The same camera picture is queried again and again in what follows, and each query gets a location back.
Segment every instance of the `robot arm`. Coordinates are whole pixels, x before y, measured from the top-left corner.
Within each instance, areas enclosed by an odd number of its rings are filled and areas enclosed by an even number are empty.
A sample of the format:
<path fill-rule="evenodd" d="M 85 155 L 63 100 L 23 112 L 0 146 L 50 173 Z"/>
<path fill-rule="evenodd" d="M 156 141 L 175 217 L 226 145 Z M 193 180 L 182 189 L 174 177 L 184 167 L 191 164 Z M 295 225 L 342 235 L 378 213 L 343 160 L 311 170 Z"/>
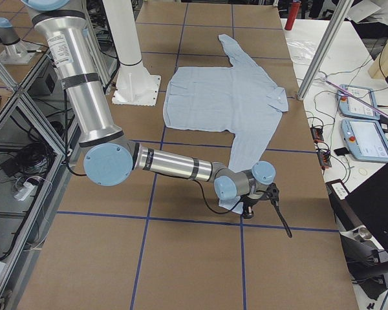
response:
<path fill-rule="evenodd" d="M 86 153 L 85 172 L 93 182 L 116 185 L 137 168 L 187 180 L 209 181 L 214 183 L 222 200 L 247 196 L 243 216 L 253 215 L 253 204 L 274 180 L 275 169 L 271 164 L 261 161 L 251 170 L 236 173 L 221 163 L 153 150 L 128 140 L 114 124 L 88 52 L 83 37 L 86 20 L 81 1 L 22 1 L 28 6 L 35 29 L 46 37 L 62 87 L 70 97 L 81 129 L 79 144 Z"/>

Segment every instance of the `light blue cloth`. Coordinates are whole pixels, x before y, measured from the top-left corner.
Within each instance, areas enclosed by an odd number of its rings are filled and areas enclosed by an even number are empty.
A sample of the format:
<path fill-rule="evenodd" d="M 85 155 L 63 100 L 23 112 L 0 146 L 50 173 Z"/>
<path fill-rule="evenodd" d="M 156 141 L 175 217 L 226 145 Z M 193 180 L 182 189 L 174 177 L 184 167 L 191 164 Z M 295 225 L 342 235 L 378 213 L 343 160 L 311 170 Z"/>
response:
<path fill-rule="evenodd" d="M 164 121 L 174 129 L 234 133 L 228 167 L 238 172 L 260 160 L 288 103 L 284 88 L 234 39 L 222 34 L 219 40 L 233 66 L 178 68 L 168 84 Z"/>

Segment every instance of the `black monitor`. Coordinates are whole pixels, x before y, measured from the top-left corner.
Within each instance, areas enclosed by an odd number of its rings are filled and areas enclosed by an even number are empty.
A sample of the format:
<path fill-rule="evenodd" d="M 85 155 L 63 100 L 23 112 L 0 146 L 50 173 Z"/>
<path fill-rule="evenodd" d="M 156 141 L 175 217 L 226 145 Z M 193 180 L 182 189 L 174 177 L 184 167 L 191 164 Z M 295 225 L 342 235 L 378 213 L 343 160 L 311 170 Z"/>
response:
<path fill-rule="evenodd" d="M 361 222 L 388 252 L 388 163 L 345 199 Z"/>

